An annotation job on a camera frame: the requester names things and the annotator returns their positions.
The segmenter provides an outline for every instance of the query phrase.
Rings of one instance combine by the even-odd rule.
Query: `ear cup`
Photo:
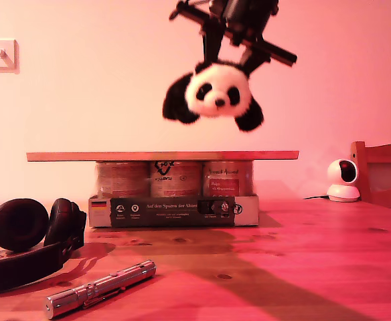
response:
[[[0,247],[26,251],[37,245],[48,228],[46,208],[33,199],[12,199],[0,206]]]
[[[78,211],[67,199],[56,199],[50,213],[50,224],[44,240],[44,246],[63,242],[72,235],[78,224]]]
[[[85,212],[81,211],[78,205],[74,202],[72,202],[72,212],[75,215],[75,228],[76,229],[85,229],[86,227],[86,220],[87,220],[87,214]]]

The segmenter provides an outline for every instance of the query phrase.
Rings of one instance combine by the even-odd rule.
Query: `black mechanical arm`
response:
[[[209,13],[196,5],[209,2]],[[201,26],[205,62],[215,62],[224,36],[233,46],[243,44],[246,50],[240,64],[249,72],[271,59],[288,66],[297,61],[297,56],[262,38],[270,16],[279,11],[279,0],[210,0],[180,1],[169,20],[182,15]]]

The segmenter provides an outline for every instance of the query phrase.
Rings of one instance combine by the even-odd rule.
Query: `white camera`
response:
[[[328,166],[328,179],[331,186],[328,188],[329,199],[336,202],[357,201],[360,193],[354,186],[358,179],[358,167],[348,159],[337,159]]]

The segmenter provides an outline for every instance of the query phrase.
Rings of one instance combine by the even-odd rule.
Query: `wall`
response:
[[[169,85],[202,59],[199,27],[175,0],[0,0],[0,37],[19,69],[0,73],[0,201],[87,199],[94,163],[28,163],[29,151],[300,150],[254,164],[266,198],[322,195],[350,143],[391,142],[391,0],[281,0],[264,38],[298,55],[261,66],[250,85],[266,121],[162,119]],[[243,48],[224,40],[220,57]]]

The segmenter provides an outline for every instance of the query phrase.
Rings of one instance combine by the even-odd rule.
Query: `cat food can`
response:
[[[146,162],[99,162],[99,197],[148,197],[149,167]]]
[[[251,160],[213,160],[203,164],[203,196],[251,196]]]
[[[152,162],[151,197],[201,195],[202,163],[159,160]]]

